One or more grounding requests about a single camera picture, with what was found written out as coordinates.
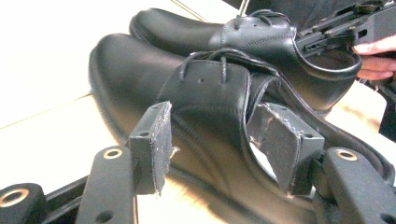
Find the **black leather shoe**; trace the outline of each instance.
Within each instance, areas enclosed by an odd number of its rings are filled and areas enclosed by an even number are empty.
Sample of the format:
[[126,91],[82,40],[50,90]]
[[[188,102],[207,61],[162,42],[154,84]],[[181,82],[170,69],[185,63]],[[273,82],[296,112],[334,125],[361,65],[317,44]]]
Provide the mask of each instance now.
[[244,215],[230,222],[316,222],[311,202],[286,197],[249,146],[252,131],[263,125],[250,121],[260,115],[258,104],[267,100],[292,108],[320,130],[327,146],[354,148],[388,175],[372,148],[319,118],[269,64],[241,52],[229,57],[244,66],[224,57],[218,62],[212,59],[216,54],[207,58],[201,52],[186,59],[129,35],[106,36],[90,56],[93,96],[121,142],[151,105],[170,101],[173,145],[180,148],[171,173]]
[[240,49],[257,56],[277,67],[303,99],[323,113],[347,92],[361,68],[361,59],[353,52],[334,50],[304,58],[296,48],[295,30],[288,18],[268,10],[215,24],[152,8],[134,16],[130,32],[182,56],[221,48]]

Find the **bolt hole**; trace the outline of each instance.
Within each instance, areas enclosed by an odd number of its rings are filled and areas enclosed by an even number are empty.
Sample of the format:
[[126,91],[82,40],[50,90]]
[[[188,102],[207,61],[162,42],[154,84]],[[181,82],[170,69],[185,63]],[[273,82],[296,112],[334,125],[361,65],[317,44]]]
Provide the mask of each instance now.
[[122,154],[122,150],[114,148],[114,149],[106,150],[103,157],[107,160],[113,160],[119,157],[121,154]]
[[355,154],[353,154],[350,151],[343,150],[343,149],[338,149],[337,150],[337,155],[346,161],[356,161],[358,158],[356,157]]
[[119,154],[118,151],[111,151],[111,152],[107,153],[107,156],[114,157],[114,156],[117,156],[117,154]]
[[96,223],[107,223],[111,218],[113,218],[113,212],[105,211],[96,217]]
[[8,196],[4,199],[4,202],[5,202],[5,203],[9,203],[9,202],[11,202],[11,201],[14,201],[14,200],[20,198],[21,196],[22,196],[22,193],[21,193],[21,192],[12,193],[12,194],[8,195]]
[[388,214],[381,214],[381,218],[382,218],[382,220],[384,220],[386,223],[389,223],[389,224],[396,224],[396,217],[393,217],[393,216],[388,215]]
[[144,132],[144,133],[141,133],[140,136],[142,136],[142,137],[149,136],[149,133]]
[[29,195],[29,189],[14,189],[0,197],[0,207],[10,207],[20,203]]
[[304,133],[304,137],[306,138],[313,138],[314,135],[312,133]]

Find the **shoelace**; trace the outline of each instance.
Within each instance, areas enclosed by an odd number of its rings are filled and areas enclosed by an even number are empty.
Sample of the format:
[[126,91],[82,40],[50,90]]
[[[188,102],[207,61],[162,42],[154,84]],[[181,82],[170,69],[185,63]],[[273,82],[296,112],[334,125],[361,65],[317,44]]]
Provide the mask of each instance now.
[[[290,23],[289,17],[286,16],[285,14],[282,14],[280,12],[273,12],[269,9],[261,9],[261,10],[257,10],[249,15],[247,15],[248,17],[257,17],[260,20],[264,21],[265,23],[267,23],[268,25],[272,25],[272,22],[270,20],[271,17],[283,17],[285,18],[285,20]],[[242,17],[237,15],[234,21],[234,28],[235,30],[239,29],[240,27],[240,23],[241,23],[241,19]]]

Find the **leather upper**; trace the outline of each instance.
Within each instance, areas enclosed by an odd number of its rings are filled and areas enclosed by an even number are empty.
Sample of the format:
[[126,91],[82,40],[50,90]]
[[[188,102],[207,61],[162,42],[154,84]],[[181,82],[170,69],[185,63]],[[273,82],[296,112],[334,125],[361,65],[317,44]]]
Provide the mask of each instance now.
[[361,68],[353,52],[336,51],[305,59],[294,43],[289,21],[281,16],[236,18],[226,24],[205,23],[152,8],[132,20],[134,36],[175,54],[221,48],[240,49],[277,67],[303,99],[328,111],[352,85]]
[[181,148],[172,165],[242,204],[260,221],[315,220],[310,204],[299,198],[286,200],[252,155],[247,124],[264,99],[286,104],[323,134],[329,146],[354,147],[380,174],[389,174],[372,148],[317,117],[279,73],[264,71],[262,63],[257,71],[247,67],[255,67],[254,62],[186,63],[183,57],[129,35],[109,35],[91,53],[90,81],[104,118],[122,140],[147,108],[170,101],[173,145]]

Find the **finger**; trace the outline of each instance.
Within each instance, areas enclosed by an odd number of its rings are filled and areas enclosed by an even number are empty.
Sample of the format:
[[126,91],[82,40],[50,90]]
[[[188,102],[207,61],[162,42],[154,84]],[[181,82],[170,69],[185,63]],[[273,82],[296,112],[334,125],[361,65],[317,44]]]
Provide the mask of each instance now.
[[372,56],[362,57],[361,68],[378,72],[396,71],[396,60],[391,58],[378,58]]
[[396,35],[385,37],[371,44],[360,44],[354,46],[353,50],[360,55],[371,55],[386,51],[395,51]]
[[381,80],[393,76],[393,72],[378,72],[372,70],[361,69],[358,73],[358,77],[368,80]]

